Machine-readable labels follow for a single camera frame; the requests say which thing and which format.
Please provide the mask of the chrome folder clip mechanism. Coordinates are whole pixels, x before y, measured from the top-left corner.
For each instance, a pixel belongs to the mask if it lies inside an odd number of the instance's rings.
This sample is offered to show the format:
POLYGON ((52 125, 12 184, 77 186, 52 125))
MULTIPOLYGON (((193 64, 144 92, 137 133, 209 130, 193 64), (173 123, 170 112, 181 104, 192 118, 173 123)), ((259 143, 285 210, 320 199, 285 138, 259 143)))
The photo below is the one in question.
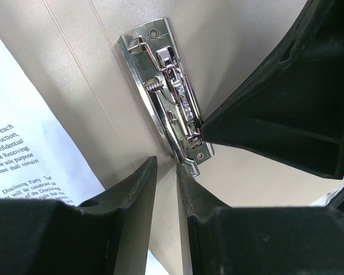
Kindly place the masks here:
POLYGON ((199 176, 199 164, 213 157, 214 149, 202 137, 200 107, 170 19, 148 21, 119 36, 117 43, 170 156, 199 176))

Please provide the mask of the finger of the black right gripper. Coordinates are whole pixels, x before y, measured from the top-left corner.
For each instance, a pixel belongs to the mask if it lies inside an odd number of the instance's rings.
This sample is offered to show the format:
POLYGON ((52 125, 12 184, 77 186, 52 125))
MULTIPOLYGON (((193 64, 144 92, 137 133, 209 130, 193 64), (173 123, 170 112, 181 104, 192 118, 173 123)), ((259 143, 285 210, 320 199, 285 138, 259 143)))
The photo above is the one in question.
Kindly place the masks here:
POLYGON ((344 1, 307 1, 265 60, 205 120, 206 142, 344 175, 344 1))

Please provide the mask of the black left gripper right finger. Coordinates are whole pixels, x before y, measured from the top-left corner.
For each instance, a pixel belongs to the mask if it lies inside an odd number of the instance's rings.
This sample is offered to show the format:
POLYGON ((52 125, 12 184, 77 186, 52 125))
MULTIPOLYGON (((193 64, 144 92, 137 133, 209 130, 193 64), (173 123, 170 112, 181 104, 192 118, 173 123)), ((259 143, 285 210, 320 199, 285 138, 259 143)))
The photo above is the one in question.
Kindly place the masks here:
POLYGON ((230 207, 177 166, 184 274, 344 274, 344 212, 230 207))

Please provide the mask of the printed white paper sheet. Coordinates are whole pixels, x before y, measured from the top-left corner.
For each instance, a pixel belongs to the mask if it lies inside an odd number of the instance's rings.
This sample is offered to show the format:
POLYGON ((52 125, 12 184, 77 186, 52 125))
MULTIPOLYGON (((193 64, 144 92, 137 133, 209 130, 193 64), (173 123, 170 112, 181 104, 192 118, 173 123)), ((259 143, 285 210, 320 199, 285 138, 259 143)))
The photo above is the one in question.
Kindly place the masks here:
POLYGON ((0 39, 0 199, 55 199, 77 206, 103 191, 0 39))

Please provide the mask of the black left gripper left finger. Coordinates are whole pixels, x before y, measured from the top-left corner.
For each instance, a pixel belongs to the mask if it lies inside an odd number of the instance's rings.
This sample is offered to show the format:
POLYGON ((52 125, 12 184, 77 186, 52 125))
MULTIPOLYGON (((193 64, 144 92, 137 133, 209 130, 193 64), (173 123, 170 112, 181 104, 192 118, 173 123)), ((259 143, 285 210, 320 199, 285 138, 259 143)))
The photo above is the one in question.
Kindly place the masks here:
POLYGON ((144 274, 157 157, 74 207, 0 199, 0 274, 144 274))

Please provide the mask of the beige paper folder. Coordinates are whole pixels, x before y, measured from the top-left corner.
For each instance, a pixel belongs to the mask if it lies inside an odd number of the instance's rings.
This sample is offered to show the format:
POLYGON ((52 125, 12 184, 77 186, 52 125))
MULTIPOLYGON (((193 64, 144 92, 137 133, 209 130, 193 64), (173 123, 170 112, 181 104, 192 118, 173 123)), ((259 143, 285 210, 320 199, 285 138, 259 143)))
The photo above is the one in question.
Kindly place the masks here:
POLYGON ((344 1, 0 1, 0 274, 344 274, 344 1))

